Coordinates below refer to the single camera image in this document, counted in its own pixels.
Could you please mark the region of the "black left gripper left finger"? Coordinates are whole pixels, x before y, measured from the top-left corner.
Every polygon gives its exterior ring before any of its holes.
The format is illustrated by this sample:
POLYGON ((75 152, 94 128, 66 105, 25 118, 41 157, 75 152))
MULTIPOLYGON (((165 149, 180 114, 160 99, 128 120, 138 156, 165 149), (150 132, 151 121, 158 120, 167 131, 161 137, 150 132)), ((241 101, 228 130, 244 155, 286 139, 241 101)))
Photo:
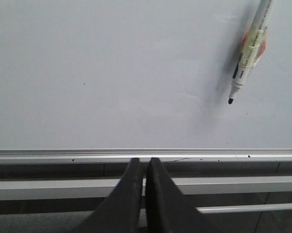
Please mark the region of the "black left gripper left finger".
POLYGON ((132 158, 117 186, 73 233, 136 233, 141 204, 141 163, 132 158))

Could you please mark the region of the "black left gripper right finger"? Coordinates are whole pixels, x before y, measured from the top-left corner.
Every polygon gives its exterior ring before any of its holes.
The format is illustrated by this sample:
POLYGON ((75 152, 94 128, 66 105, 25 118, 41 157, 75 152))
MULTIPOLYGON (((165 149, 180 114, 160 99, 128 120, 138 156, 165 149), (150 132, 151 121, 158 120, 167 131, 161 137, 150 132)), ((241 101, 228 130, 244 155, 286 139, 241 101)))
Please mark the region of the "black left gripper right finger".
POLYGON ((217 233, 219 229, 190 204, 159 158, 148 164, 145 206, 150 233, 217 233))

